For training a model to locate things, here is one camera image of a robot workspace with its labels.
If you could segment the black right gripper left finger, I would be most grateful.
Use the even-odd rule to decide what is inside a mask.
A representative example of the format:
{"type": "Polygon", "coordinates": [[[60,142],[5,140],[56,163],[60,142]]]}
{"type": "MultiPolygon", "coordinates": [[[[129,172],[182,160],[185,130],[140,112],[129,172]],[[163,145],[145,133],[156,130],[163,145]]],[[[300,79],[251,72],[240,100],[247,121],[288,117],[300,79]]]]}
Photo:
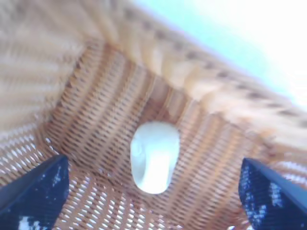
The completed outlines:
{"type": "Polygon", "coordinates": [[[68,195],[68,158],[53,156],[1,188],[0,228],[51,230],[68,195]]]}

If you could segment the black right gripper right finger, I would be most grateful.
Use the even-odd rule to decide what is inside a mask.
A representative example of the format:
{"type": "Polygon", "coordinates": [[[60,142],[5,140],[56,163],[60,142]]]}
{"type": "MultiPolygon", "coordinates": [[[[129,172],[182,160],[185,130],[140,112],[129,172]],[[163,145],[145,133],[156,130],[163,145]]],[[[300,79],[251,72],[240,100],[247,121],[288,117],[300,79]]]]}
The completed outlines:
{"type": "Polygon", "coordinates": [[[307,228],[306,189],[258,160],[243,159],[238,194],[250,230],[307,228]]]}

